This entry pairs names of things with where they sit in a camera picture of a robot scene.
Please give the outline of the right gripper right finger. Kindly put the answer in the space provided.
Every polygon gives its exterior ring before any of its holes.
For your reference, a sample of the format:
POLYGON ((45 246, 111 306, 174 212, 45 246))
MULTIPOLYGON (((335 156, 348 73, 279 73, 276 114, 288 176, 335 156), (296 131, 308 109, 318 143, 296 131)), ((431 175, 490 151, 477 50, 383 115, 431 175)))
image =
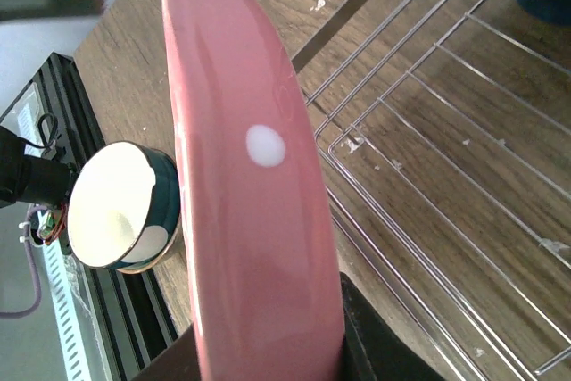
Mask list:
POLYGON ((443 381, 385 323, 350 278, 340 274, 345 336, 342 380, 443 381))

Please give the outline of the pink dotted scalloped plate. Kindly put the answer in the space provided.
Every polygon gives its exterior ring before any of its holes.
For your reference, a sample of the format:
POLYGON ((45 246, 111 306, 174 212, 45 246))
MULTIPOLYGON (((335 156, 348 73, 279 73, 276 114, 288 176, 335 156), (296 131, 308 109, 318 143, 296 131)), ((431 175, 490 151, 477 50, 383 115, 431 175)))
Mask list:
POLYGON ((161 0, 205 380, 334 380, 331 214, 294 67, 256 0, 161 0))

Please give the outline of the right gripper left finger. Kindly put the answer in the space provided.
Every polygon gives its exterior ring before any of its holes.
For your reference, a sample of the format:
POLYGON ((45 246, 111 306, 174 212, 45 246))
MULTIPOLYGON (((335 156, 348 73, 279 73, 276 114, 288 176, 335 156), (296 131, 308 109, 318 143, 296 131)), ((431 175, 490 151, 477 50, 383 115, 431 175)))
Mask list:
POLYGON ((200 381, 193 327, 137 374, 133 381, 200 381))

